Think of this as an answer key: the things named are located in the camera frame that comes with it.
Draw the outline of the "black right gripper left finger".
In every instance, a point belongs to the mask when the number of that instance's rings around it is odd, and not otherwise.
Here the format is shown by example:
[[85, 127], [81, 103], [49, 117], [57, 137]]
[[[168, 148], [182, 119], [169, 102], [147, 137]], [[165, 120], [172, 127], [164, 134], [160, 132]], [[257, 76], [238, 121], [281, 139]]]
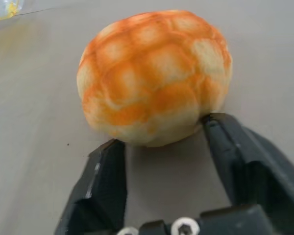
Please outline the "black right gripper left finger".
[[110, 140], [89, 154], [54, 235], [116, 235], [126, 199], [125, 144]]

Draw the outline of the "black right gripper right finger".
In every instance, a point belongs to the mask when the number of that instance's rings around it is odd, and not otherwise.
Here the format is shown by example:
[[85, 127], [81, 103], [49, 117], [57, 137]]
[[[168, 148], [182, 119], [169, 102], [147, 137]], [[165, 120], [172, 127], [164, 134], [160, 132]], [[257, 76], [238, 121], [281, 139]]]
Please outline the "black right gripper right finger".
[[231, 204], [257, 204], [276, 231], [294, 235], [294, 165], [284, 153], [225, 113], [203, 117], [202, 127]]

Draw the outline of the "clear plastic bag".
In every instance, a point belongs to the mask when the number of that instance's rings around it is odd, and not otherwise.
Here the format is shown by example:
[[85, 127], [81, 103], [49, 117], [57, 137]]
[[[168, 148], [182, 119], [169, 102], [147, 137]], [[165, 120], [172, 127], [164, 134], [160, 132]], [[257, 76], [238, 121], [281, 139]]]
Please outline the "clear plastic bag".
[[0, 21], [17, 15], [25, 0], [0, 0]]

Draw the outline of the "orange checkered bread bun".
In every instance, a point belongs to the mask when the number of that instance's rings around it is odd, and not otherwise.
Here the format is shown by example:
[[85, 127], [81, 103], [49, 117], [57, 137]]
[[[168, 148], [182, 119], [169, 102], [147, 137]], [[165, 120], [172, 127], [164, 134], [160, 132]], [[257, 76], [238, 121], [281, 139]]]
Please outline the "orange checkered bread bun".
[[76, 75], [88, 124], [120, 141], [170, 144], [221, 109], [232, 78], [225, 37], [187, 10], [116, 21], [85, 47]]

